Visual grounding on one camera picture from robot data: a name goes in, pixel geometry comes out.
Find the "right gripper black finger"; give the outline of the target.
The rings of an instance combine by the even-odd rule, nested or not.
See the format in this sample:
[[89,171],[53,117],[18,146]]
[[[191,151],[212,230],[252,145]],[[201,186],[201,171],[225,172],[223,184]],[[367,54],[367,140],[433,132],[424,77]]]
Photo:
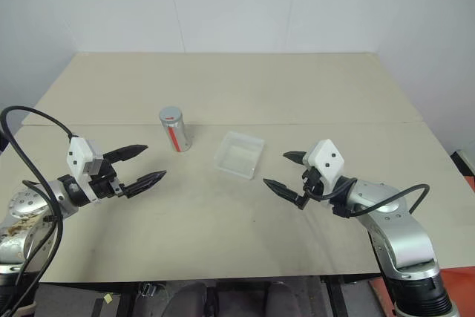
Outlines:
[[286,201],[297,206],[300,210],[303,210],[307,205],[309,198],[299,195],[291,189],[288,189],[286,185],[276,181],[264,178],[263,182],[270,188],[277,196],[283,198]]
[[288,151],[283,153],[283,156],[294,163],[304,165],[304,158],[306,154],[307,153],[305,151]]

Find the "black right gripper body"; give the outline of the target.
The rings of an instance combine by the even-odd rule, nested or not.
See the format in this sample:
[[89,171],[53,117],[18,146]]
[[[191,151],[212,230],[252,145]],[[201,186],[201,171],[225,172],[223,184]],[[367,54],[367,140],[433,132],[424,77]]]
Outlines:
[[313,200],[323,200],[324,185],[321,181],[321,174],[311,167],[302,174],[304,197]]

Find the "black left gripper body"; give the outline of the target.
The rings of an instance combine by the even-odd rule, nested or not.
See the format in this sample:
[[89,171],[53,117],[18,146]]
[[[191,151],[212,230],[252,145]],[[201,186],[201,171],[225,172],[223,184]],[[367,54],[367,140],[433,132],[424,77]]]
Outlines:
[[122,197],[124,192],[123,185],[117,178],[117,173],[112,164],[103,160],[99,171],[91,175],[90,187],[98,199]]

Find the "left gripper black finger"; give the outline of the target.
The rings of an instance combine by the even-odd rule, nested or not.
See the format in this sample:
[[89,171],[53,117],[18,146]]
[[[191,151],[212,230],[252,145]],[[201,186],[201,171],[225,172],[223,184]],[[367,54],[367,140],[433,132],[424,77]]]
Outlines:
[[148,148],[147,145],[134,144],[115,149],[113,151],[103,154],[103,159],[109,163],[116,163],[119,161],[130,160],[133,157],[141,154]]
[[136,180],[135,183],[132,183],[128,186],[122,185],[122,193],[127,198],[132,198],[142,192],[145,192],[152,188],[154,185],[159,183],[163,177],[166,175],[167,171],[156,171],[145,176],[142,176]]

